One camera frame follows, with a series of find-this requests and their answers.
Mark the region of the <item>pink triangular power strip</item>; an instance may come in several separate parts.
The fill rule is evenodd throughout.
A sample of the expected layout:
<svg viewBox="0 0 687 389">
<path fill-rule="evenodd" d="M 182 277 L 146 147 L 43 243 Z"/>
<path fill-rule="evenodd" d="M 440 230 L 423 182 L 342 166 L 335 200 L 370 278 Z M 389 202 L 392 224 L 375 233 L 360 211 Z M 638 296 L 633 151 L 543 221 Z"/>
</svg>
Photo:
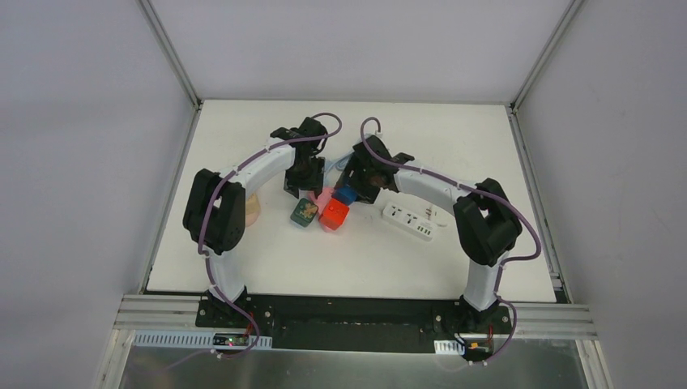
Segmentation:
<svg viewBox="0 0 687 389">
<path fill-rule="evenodd" d="M 320 214 L 325 209 L 326 205 L 330 202 L 334 192 L 335 189 L 329 186 L 323 187 L 320 195 L 316 195 L 314 191 L 309 192 L 309 201 L 314 203 L 315 206 L 318 208 L 318 214 Z"/>
</svg>

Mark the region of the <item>blue cube socket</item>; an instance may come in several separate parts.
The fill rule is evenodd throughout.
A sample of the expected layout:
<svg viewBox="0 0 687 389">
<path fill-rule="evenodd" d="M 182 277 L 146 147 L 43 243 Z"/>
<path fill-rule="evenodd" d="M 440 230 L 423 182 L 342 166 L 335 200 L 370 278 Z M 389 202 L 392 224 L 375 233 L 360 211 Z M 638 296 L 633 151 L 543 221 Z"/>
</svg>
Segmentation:
<svg viewBox="0 0 687 389">
<path fill-rule="evenodd" d="M 350 186 L 341 186 L 335 189 L 332 198 L 349 207 L 356 202 L 358 194 Z"/>
</svg>

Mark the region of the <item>red cube socket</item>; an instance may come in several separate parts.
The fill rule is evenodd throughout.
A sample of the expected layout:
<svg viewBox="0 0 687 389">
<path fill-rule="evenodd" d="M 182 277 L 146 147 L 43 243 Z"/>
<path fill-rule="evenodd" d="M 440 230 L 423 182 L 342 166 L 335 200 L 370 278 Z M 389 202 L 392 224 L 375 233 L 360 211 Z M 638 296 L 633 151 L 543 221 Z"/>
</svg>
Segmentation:
<svg viewBox="0 0 687 389">
<path fill-rule="evenodd" d="M 344 224 L 349 211 L 348 205 L 332 198 L 322 208 L 318 222 L 325 230 L 336 231 Z"/>
</svg>

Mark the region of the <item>white power strip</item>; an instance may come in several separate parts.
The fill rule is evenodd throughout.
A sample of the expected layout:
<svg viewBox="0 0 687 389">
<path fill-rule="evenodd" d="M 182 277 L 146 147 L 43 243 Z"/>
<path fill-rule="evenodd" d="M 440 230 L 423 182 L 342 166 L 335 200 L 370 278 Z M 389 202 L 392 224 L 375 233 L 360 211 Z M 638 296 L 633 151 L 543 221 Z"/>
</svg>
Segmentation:
<svg viewBox="0 0 687 389">
<path fill-rule="evenodd" d="M 437 230 L 437 225 L 431 220 L 392 202 L 388 202 L 383 208 L 382 218 L 425 242 L 431 242 Z"/>
</svg>

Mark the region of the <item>white plug adapter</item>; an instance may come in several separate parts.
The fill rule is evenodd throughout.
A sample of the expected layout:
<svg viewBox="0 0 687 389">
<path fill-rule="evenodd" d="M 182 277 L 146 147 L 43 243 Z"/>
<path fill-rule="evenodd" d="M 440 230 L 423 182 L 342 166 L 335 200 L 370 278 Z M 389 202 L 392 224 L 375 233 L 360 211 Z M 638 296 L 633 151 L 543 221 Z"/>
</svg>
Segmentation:
<svg viewBox="0 0 687 389">
<path fill-rule="evenodd" d="M 425 218 L 440 228 L 445 228 L 451 221 L 451 217 L 440 207 L 427 203 L 425 207 Z"/>
</svg>

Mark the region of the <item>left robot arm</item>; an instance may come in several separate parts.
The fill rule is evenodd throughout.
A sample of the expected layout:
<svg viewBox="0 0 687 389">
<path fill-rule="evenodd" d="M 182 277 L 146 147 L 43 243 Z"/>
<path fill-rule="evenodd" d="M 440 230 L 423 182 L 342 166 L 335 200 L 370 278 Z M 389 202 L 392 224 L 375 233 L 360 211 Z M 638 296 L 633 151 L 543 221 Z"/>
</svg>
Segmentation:
<svg viewBox="0 0 687 389">
<path fill-rule="evenodd" d="M 237 300 L 245 281 L 232 252 L 245 233 L 249 197 L 279 174 L 284 190 L 294 197 L 323 192 L 325 159 L 320 154 L 332 133 L 320 117 L 272 131 L 266 144 L 238 165 L 223 172 L 201 169 L 194 176 L 182 224 L 205 258 L 209 291 L 220 299 L 215 315 L 226 327 L 239 327 L 247 316 L 247 306 Z"/>
</svg>

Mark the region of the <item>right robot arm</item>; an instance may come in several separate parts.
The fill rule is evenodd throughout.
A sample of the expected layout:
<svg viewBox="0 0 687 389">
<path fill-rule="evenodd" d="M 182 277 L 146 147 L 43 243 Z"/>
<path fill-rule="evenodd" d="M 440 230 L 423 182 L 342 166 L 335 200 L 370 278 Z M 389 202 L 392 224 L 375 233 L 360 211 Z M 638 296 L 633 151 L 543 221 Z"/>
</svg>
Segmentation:
<svg viewBox="0 0 687 389">
<path fill-rule="evenodd" d="M 362 203 L 374 203 L 381 190 L 390 190 L 451 213 L 459 244 L 470 260 L 460 322 L 472 332 L 492 322 L 500 266 L 526 226 L 498 181 L 487 178 L 471 184 L 434 172 L 408 154 L 390 156 L 385 144 L 370 135 L 353 146 L 338 183 L 354 190 Z"/>
</svg>

